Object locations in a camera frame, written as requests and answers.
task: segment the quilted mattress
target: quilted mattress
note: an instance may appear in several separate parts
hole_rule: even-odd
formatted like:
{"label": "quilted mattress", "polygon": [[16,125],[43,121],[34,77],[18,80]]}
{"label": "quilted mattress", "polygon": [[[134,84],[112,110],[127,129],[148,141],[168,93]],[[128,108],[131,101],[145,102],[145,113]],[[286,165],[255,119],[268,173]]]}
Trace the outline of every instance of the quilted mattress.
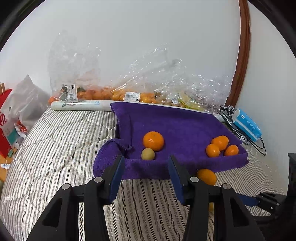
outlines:
{"label": "quilted mattress", "polygon": [[[112,112],[48,109],[19,149],[9,169],[0,201],[0,218],[16,241],[25,241],[38,217],[64,183],[82,185],[93,178],[94,158],[114,138]],[[249,163],[217,173],[217,185],[229,183],[236,192],[283,194],[262,171],[251,146]],[[253,215],[268,215],[257,207]],[[179,205],[169,180],[121,181],[117,198],[104,207],[110,240],[182,240],[188,207]],[[209,215],[208,240],[213,239]],[[79,208],[79,237],[84,240],[83,204]]]}

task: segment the purple towel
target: purple towel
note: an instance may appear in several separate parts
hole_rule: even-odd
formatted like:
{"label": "purple towel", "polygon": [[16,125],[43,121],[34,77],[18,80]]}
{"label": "purple towel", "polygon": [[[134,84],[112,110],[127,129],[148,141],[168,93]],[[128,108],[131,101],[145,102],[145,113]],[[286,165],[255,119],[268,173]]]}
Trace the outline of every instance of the purple towel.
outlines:
{"label": "purple towel", "polygon": [[[169,108],[127,102],[112,103],[111,108],[118,118],[120,139],[107,141],[94,161],[94,176],[100,176],[116,155],[126,158],[123,179],[151,178],[169,179],[167,159],[174,155],[190,174],[207,168],[214,172],[243,167],[248,163],[247,152],[236,138],[213,115],[180,108]],[[164,148],[155,153],[155,160],[141,160],[144,149],[143,136],[157,131],[165,139]],[[239,154],[209,158],[205,148],[217,136],[229,138],[229,145],[237,145]]]}

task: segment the silver screw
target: silver screw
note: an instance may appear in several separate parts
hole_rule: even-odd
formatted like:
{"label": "silver screw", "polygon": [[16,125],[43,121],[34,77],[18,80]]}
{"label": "silver screw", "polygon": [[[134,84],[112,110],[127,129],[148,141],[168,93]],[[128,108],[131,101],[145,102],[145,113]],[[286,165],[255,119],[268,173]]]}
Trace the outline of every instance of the silver screw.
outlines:
{"label": "silver screw", "polygon": [[231,186],[230,186],[228,183],[224,183],[224,184],[222,185],[222,187],[223,187],[224,189],[227,189],[227,190],[229,190],[229,189],[231,188]]}
{"label": "silver screw", "polygon": [[70,187],[70,184],[69,183],[64,183],[62,185],[62,189],[64,189],[64,190],[67,190],[69,187]]}
{"label": "silver screw", "polygon": [[100,183],[102,180],[103,180],[103,179],[102,179],[101,177],[96,177],[96,178],[94,179],[94,182],[95,182],[95,183]]}
{"label": "silver screw", "polygon": [[192,181],[193,183],[196,183],[199,181],[199,179],[197,177],[191,177],[190,181]]}

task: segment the striped fabric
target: striped fabric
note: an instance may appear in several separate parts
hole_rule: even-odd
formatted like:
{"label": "striped fabric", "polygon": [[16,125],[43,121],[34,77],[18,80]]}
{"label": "striped fabric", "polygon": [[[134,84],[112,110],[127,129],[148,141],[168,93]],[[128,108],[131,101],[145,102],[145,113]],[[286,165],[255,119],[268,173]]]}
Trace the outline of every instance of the striped fabric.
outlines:
{"label": "striped fabric", "polygon": [[[25,139],[11,164],[3,187],[0,218],[16,241],[25,241],[38,217],[64,183],[82,185],[93,178],[94,158],[115,136],[112,112],[48,109]],[[245,146],[249,164],[217,173],[217,185],[235,191],[282,194],[263,172],[256,151]],[[253,215],[268,215],[249,208]],[[179,205],[169,180],[121,181],[116,200],[104,206],[110,240],[182,240],[188,207]],[[213,239],[213,215],[208,240]],[[83,203],[79,207],[79,237],[84,240]]]}

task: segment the brown wooden trim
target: brown wooden trim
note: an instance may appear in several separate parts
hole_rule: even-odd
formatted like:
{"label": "brown wooden trim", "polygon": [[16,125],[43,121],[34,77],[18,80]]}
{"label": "brown wooden trim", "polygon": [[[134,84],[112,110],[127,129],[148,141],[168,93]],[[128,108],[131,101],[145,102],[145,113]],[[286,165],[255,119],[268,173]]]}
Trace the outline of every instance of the brown wooden trim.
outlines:
{"label": "brown wooden trim", "polygon": [[237,57],[237,67],[233,76],[231,84],[231,93],[226,100],[225,105],[235,106],[239,98],[242,85],[244,83],[244,77],[246,75],[250,42],[251,42],[251,22],[250,12],[247,0],[238,0],[240,9],[240,22],[241,22],[241,34],[239,43],[239,53]]}

